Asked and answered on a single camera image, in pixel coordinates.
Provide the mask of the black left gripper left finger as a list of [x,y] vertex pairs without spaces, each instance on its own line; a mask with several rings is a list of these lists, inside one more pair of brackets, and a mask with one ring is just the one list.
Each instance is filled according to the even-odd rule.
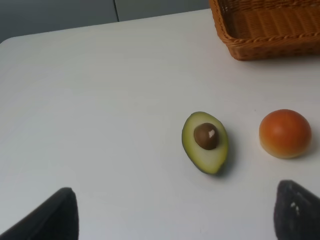
[[0,235],[2,240],[78,240],[79,212],[70,187],[56,191],[40,206]]

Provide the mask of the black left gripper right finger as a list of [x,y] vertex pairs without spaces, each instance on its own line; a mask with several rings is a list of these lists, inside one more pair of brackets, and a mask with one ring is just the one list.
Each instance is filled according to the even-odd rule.
[[281,180],[277,186],[273,224],[279,240],[318,240],[320,198],[293,180]]

